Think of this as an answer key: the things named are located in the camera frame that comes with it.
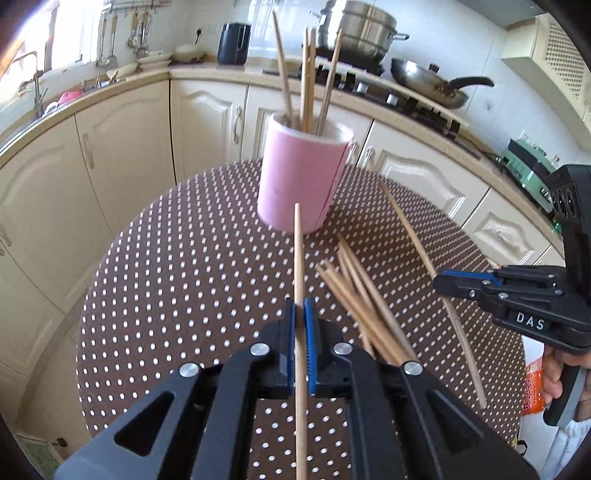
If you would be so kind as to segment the right hand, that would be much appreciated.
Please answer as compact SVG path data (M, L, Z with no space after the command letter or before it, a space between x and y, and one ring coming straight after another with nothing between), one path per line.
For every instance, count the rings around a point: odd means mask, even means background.
M591 413L590 352L585 355L575 356L546 346L542 360L542 397L545 403L549 404L562 395L563 384L560 377L565 365L580 366L587 370L586 384L579 399L575 420L578 422L588 420Z

